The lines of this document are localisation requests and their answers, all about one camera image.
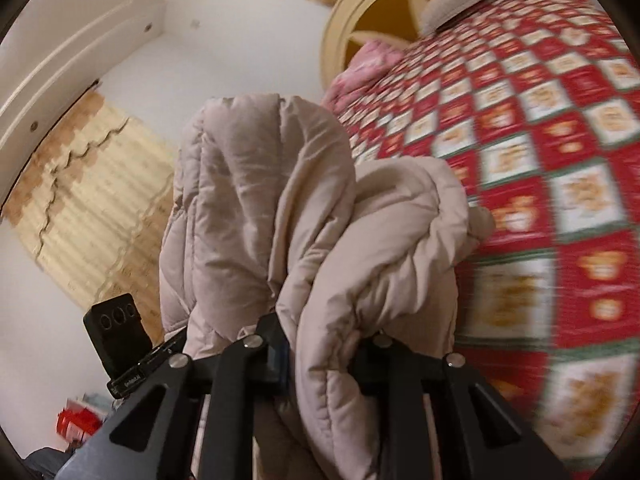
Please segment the red box on floor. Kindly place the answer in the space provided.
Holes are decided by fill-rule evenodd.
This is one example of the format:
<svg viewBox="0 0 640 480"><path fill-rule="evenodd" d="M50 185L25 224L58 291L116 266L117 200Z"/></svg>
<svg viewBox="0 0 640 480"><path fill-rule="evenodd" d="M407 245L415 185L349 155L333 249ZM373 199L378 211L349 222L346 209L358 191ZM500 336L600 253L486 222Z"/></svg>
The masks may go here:
<svg viewBox="0 0 640 480"><path fill-rule="evenodd" d="M64 408L58 413L56 433L68 443L84 443L91 438L103 425L96 414L82 408L79 411Z"/></svg>

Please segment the beige quilted puffer jacket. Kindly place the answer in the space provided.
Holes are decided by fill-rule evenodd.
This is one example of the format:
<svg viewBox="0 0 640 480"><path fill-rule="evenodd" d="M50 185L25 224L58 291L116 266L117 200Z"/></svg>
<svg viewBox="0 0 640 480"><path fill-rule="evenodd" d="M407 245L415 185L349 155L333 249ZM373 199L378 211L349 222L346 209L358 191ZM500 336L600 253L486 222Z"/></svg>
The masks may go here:
<svg viewBox="0 0 640 480"><path fill-rule="evenodd" d="M194 359L275 313L291 385L259 405L264 479L373 479L378 419L348 364L385 332L440 358L454 269L494 232L440 158L354 162L325 108L276 94L210 100L184 130L160 251L160 313Z"/></svg>

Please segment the cream arched wooden headboard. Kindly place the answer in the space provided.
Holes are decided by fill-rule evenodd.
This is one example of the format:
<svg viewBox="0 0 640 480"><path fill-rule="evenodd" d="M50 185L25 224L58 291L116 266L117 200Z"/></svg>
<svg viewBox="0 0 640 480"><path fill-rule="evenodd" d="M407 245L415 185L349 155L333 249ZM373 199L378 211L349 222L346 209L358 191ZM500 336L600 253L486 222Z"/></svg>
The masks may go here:
<svg viewBox="0 0 640 480"><path fill-rule="evenodd" d="M343 70L368 41L380 40L403 49L415 42L421 15L430 0L337 0L320 47L323 88Z"/></svg>

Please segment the white ceiling cornice moulding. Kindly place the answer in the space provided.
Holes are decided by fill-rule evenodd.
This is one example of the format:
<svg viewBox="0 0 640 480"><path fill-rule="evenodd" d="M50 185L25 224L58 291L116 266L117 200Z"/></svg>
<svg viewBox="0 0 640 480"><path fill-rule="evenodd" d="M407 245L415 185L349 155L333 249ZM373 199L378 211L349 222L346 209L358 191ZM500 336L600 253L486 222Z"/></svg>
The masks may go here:
<svg viewBox="0 0 640 480"><path fill-rule="evenodd" d="M28 0L1 29L1 194L96 81L160 36L166 0Z"/></svg>

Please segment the beige patterned curtain side window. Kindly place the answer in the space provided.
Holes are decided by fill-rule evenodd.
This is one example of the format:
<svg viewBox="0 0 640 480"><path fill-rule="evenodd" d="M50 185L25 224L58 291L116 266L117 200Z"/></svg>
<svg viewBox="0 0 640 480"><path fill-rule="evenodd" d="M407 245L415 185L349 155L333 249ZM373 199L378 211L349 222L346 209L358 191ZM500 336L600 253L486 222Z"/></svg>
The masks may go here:
<svg viewBox="0 0 640 480"><path fill-rule="evenodd" d="M82 310L130 294L163 336L158 257L174 149L91 90L46 135L2 207L32 260Z"/></svg>

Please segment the red teddy bear patchwork bedspread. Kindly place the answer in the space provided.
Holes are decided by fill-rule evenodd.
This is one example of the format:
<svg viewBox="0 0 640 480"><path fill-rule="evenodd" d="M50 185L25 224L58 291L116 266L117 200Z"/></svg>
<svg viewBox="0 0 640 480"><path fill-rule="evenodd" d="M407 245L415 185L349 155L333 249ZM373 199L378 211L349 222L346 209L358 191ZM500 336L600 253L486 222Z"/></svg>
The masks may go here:
<svg viewBox="0 0 640 480"><path fill-rule="evenodd" d="M639 67L587 0L492 0L337 110L357 162L445 159L495 232L458 350L576 479L639 400Z"/></svg>

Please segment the pink floral blanket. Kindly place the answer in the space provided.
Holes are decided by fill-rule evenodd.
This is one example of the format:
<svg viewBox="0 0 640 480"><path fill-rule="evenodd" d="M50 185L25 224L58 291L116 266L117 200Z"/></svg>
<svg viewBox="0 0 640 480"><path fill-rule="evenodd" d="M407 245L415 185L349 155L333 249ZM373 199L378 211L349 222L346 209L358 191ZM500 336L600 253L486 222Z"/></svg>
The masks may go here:
<svg viewBox="0 0 640 480"><path fill-rule="evenodd" d="M321 105L335 115L343 113L399 63L404 55L404 49L382 40L367 41L346 70L331 81Z"/></svg>

